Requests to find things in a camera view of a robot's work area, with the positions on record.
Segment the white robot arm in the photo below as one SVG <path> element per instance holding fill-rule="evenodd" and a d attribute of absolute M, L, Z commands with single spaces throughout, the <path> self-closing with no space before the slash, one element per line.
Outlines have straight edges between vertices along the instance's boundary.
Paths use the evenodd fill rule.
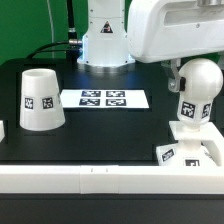
<path fill-rule="evenodd" d="M 140 61 L 168 63 L 179 92 L 182 58 L 224 51 L 224 0 L 88 0 L 88 30 L 79 66 L 97 72 Z"/>

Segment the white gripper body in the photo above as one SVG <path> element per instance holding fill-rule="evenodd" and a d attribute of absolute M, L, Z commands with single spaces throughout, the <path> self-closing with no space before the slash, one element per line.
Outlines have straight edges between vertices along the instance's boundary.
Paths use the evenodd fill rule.
<path fill-rule="evenodd" d="M 224 0 L 132 0 L 127 37 L 144 63 L 224 51 Z"/>

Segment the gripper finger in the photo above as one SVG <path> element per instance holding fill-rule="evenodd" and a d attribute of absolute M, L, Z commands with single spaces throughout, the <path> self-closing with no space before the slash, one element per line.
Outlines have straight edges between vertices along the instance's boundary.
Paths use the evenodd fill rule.
<path fill-rule="evenodd" d="M 168 77 L 168 89 L 174 93 L 184 91 L 186 79 L 180 75 L 178 70 L 178 68 L 181 66 L 181 60 L 166 60 L 162 61 L 161 65 Z"/>

